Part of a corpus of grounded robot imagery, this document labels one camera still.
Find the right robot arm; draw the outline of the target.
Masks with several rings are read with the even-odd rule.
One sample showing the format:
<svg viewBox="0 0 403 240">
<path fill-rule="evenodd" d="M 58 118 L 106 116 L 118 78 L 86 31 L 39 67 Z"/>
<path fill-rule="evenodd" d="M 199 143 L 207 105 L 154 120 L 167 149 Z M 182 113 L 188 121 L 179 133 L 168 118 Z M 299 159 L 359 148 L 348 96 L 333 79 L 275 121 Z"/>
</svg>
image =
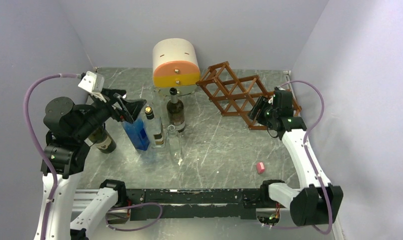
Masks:
<svg viewBox="0 0 403 240">
<path fill-rule="evenodd" d="M 309 142 L 308 128 L 294 115 L 293 94 L 276 87 L 272 97 L 261 96 L 248 113 L 251 120 L 273 130 L 289 152 L 299 179 L 299 189 L 282 180 L 266 180 L 259 201 L 265 207 L 289 209 L 296 226 L 332 225 L 343 200 L 343 190 L 322 170 Z"/>
</svg>

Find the clear glass bottle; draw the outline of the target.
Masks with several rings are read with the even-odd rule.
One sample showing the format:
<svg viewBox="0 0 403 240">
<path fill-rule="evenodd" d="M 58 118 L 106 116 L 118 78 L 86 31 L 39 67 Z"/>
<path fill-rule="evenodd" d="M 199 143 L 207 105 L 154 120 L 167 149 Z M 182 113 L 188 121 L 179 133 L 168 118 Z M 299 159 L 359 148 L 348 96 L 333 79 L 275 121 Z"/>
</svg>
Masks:
<svg viewBox="0 0 403 240">
<path fill-rule="evenodd" d="M 181 133 L 172 124 L 167 127 L 166 141 L 172 160 L 180 165 L 183 160 Z"/>
</svg>

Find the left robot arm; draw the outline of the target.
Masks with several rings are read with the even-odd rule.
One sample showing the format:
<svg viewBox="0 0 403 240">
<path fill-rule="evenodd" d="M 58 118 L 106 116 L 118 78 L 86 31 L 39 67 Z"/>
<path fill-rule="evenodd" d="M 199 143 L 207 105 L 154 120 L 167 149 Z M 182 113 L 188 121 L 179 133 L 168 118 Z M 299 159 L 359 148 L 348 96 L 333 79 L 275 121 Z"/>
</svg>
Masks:
<svg viewBox="0 0 403 240">
<path fill-rule="evenodd" d="M 130 205 L 123 181 L 106 179 L 96 197 L 72 220 L 74 197 L 90 151 L 87 138 L 103 129 L 109 119 L 137 116 L 145 99 L 125 99 L 124 90 L 104 89 L 106 100 L 75 104 L 69 97 L 57 97 L 45 107 L 48 127 L 41 164 L 43 200 L 35 239 L 87 240 L 111 208 Z"/>
</svg>

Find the dark labelled wine bottle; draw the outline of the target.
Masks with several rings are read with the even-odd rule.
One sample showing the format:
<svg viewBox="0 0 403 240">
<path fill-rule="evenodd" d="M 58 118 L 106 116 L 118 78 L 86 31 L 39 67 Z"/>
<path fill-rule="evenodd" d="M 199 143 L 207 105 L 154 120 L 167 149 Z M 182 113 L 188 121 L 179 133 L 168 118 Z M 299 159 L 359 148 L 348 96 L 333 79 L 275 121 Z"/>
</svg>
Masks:
<svg viewBox="0 0 403 240">
<path fill-rule="evenodd" d="M 166 110 L 171 125 L 181 133 L 185 130 L 184 103 L 178 98 L 178 90 L 175 87 L 169 89 L 170 100 L 166 104 Z"/>
</svg>

